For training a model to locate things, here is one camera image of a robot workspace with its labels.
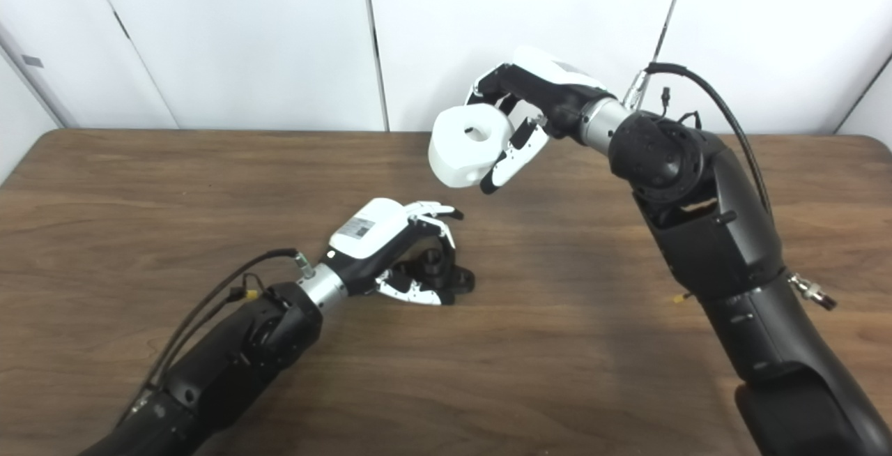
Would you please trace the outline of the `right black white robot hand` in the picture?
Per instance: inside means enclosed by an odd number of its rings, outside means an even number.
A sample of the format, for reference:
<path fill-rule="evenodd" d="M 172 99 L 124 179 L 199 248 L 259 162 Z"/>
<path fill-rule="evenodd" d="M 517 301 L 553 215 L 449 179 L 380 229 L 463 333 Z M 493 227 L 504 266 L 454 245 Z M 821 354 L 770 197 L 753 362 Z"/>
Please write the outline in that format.
<path fill-rule="evenodd" d="M 507 117 L 525 102 L 541 116 L 516 129 L 479 186 L 493 195 L 538 156 L 552 139 L 608 153 L 612 136 L 631 110 L 601 82 L 560 59 L 532 47 L 519 47 L 509 62 L 483 74 L 470 87 L 466 106 L 488 105 Z"/>

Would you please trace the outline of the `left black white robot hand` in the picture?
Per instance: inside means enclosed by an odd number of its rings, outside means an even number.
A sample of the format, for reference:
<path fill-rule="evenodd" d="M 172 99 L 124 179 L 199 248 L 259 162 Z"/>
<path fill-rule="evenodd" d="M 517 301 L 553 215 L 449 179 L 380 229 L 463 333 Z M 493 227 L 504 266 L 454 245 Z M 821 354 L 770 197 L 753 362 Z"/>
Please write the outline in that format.
<path fill-rule="evenodd" d="M 347 297 L 379 293 L 418 305 L 453 305 L 452 288 L 439 288 L 420 273 L 411 273 L 401 260 L 424 238 L 436 238 L 442 244 L 440 260 L 448 262 L 447 272 L 452 272 L 456 243 L 443 217 L 462 220 L 464 215 L 440 202 L 403 205 L 376 197 L 332 234 L 319 265 L 337 276 Z"/>

